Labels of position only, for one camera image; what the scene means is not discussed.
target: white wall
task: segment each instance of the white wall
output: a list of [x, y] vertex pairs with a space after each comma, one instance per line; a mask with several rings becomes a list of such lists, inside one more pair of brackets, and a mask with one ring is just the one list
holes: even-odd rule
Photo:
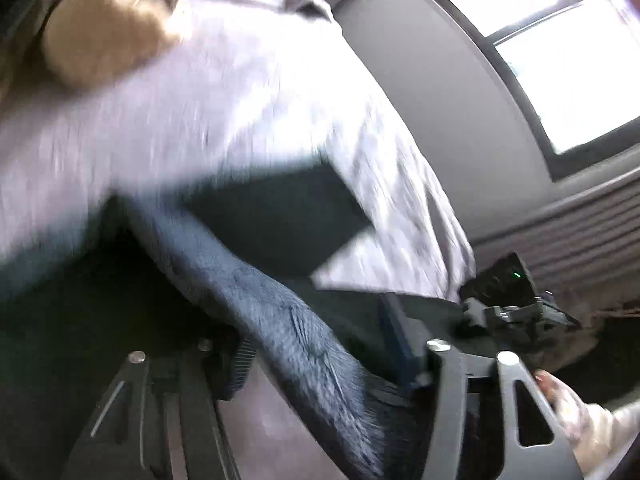
[[640, 165], [636, 148], [552, 183], [506, 86], [433, 0], [343, 0], [335, 17], [414, 134], [471, 239]]

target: window frame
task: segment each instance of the window frame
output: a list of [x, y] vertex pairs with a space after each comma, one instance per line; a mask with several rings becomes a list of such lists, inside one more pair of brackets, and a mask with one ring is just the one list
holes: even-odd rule
[[590, 142], [574, 146], [563, 153], [556, 153], [529, 97], [507, 62], [495, 48], [496, 44], [503, 43], [545, 20], [566, 12], [585, 0], [559, 0], [553, 6], [527, 16], [520, 22], [508, 25], [489, 36], [482, 35], [476, 26], [450, 0], [434, 1], [471, 38], [504, 82], [525, 120], [529, 123], [529, 127], [545, 159], [549, 177], [553, 182], [585, 170], [594, 164], [619, 155], [636, 144], [640, 144], [640, 117], [637, 117], [610, 132], [602, 134], [596, 139], [590, 140]]

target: bed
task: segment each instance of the bed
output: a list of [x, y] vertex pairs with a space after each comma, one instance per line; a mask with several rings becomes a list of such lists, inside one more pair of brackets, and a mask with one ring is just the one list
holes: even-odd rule
[[[327, 4], [190, 4], [188, 42], [91, 92], [65, 89], [37, 49], [26, 55], [0, 105], [0, 301], [36, 290], [108, 238], [103, 213], [114, 198], [218, 174], [241, 180], [317, 158], [335, 170], [370, 228], [313, 272], [316, 286], [455, 300], [474, 272], [465, 234]], [[15, 320], [5, 316], [9, 324]], [[25, 336], [7, 326], [9, 340]], [[66, 354], [63, 361], [78, 358]], [[67, 404], [74, 385], [62, 389]], [[16, 402], [39, 402], [2, 395], [5, 416]], [[55, 411], [57, 401], [47, 399]], [[56, 428], [73, 433], [63, 426]], [[2, 446], [27, 437], [14, 428]], [[63, 442], [56, 438], [46, 439], [51, 449]], [[38, 460], [29, 459], [9, 476], [35, 479], [46, 471], [55, 478], [60, 464], [47, 462], [50, 450], [41, 452], [32, 453], [40, 457], [38, 473], [29, 469]]]

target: window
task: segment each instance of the window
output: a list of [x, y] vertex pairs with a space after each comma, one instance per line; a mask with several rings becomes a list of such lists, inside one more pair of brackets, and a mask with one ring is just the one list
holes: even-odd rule
[[532, 126], [554, 180], [640, 142], [640, 41], [612, 0], [436, 0]]

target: beige stuffed animal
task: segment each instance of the beige stuffed animal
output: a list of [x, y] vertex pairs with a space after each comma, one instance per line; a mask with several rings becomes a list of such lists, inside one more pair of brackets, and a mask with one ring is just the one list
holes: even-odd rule
[[42, 51], [66, 84], [90, 88], [124, 74], [190, 35], [185, 0], [62, 0]]

